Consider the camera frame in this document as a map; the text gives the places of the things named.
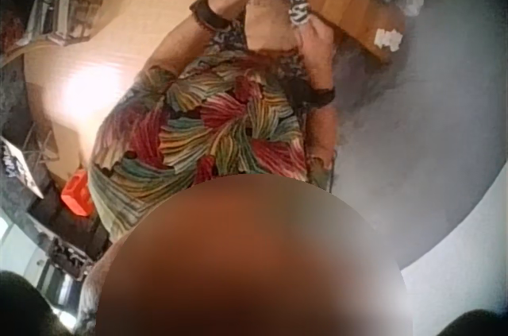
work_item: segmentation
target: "floor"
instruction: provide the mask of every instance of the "floor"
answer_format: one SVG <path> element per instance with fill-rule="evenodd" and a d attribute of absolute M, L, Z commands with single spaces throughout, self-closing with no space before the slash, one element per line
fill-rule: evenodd
<path fill-rule="evenodd" d="M 425 0 L 393 63 L 337 60 L 341 147 L 333 194 L 393 245 L 431 250 L 506 161 L 506 0 Z"/>
<path fill-rule="evenodd" d="M 471 214 L 402 270 L 413 336 L 438 334 L 468 311 L 508 311 L 506 166 Z"/>
<path fill-rule="evenodd" d="M 86 164 L 102 119 L 194 0 L 104 0 L 87 43 L 25 57 L 40 120 L 52 123 L 66 180 Z M 379 70 L 337 60 L 341 146 L 333 194 L 394 246 L 401 267 L 475 207 L 506 159 L 502 0 L 425 0 Z"/>

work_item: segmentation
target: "black bracelet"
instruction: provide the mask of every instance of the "black bracelet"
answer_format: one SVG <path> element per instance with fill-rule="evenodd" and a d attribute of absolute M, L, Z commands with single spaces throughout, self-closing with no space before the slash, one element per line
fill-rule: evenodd
<path fill-rule="evenodd" d="M 196 0 L 191 6 L 190 11 L 197 23 L 211 32 L 226 30 L 231 21 L 216 14 L 208 4 L 208 0 Z"/>

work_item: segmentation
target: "wrist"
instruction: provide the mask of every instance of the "wrist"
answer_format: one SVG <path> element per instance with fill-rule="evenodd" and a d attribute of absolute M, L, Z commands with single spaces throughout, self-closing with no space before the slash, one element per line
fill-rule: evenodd
<path fill-rule="evenodd" d="M 331 65 L 327 68 L 309 69 L 310 86 L 314 90 L 330 90 L 333 88 L 333 73 Z"/>
<path fill-rule="evenodd" d="M 226 20 L 233 20 L 245 8 L 248 0 L 208 0 L 212 11 Z"/>

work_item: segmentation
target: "wall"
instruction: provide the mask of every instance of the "wall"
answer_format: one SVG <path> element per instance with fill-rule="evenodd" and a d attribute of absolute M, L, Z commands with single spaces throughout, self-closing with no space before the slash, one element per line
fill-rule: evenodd
<path fill-rule="evenodd" d="M 0 269 L 15 272 L 36 286 L 46 260 L 44 250 L 18 226 L 13 225 L 7 230 L 0 245 Z"/>
<path fill-rule="evenodd" d="M 402 276 L 414 336 L 438 334 L 467 311 L 506 309 L 506 166 L 464 222 Z"/>

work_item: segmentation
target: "person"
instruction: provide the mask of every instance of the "person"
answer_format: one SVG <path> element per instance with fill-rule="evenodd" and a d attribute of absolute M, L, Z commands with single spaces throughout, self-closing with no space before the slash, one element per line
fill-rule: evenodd
<path fill-rule="evenodd" d="M 71 336 L 46 299 L 23 276 L 0 271 L 2 334 Z"/>
<path fill-rule="evenodd" d="M 317 187 L 221 177 L 112 245 L 83 284 L 77 335 L 410 334 L 400 271 L 380 256 L 374 230 Z"/>
<path fill-rule="evenodd" d="M 312 15 L 294 31 L 297 52 L 250 52 L 247 2 L 193 4 L 102 123 L 88 179 L 112 242 L 175 193 L 219 176 L 271 173 L 326 188 L 333 30 Z"/>

